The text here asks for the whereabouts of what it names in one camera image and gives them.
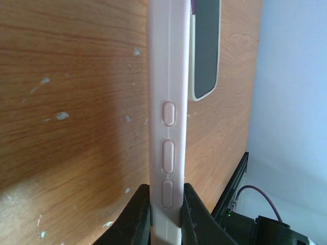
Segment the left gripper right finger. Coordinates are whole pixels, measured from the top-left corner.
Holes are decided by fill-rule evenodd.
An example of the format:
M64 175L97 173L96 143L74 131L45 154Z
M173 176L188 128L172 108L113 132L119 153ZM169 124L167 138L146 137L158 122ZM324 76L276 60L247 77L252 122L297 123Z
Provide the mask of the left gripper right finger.
M212 217L190 183L184 184L180 225L182 244L242 244Z

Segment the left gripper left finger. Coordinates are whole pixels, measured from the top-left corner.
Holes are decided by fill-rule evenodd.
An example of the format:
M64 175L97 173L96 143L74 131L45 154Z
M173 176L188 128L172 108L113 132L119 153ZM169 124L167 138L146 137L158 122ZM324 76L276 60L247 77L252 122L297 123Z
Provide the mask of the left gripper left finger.
M94 244L151 244L151 205L148 184L139 186L116 221Z

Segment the pink phone case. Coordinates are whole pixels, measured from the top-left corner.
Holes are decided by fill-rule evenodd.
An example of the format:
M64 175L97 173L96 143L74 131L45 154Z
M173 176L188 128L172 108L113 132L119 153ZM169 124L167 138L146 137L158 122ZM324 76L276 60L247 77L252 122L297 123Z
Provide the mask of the pink phone case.
M148 1L151 243L181 244L190 1Z

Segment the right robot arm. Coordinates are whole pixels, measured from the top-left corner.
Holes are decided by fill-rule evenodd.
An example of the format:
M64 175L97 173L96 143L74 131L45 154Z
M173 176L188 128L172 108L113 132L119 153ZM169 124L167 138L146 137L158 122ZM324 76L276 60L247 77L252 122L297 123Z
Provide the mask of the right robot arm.
M290 226L263 216L256 219L226 210L220 226L237 244L307 245L315 244L308 237L290 229Z

